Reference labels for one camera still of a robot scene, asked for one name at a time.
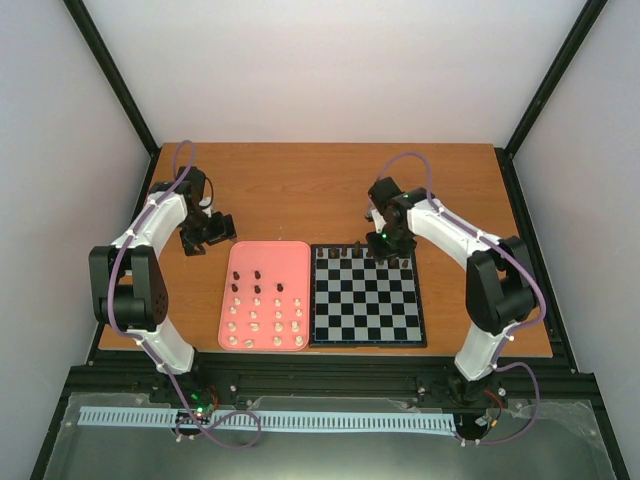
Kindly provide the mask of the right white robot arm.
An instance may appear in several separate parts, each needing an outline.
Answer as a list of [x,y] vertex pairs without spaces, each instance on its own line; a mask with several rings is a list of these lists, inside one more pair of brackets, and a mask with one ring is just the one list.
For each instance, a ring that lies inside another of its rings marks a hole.
[[445,389],[455,404],[469,405],[481,395],[505,346],[525,327],[531,312],[539,310],[538,322],[546,314],[527,246],[516,236],[500,238],[478,229],[425,188],[402,191],[390,177],[376,180],[368,197],[374,230],[366,241],[376,261],[407,259],[422,238],[465,271],[471,325]]

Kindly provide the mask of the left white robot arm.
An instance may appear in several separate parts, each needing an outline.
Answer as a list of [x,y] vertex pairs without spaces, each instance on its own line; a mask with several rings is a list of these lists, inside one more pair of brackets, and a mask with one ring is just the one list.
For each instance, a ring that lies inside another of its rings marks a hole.
[[172,388],[186,402],[201,400],[208,378],[193,367],[196,349],[172,324],[159,257],[174,232],[186,256],[234,240],[233,218],[213,209],[205,195],[210,179],[196,167],[181,167],[176,180],[154,184],[125,233],[89,254],[92,304],[98,323],[144,350],[161,373],[175,375]]

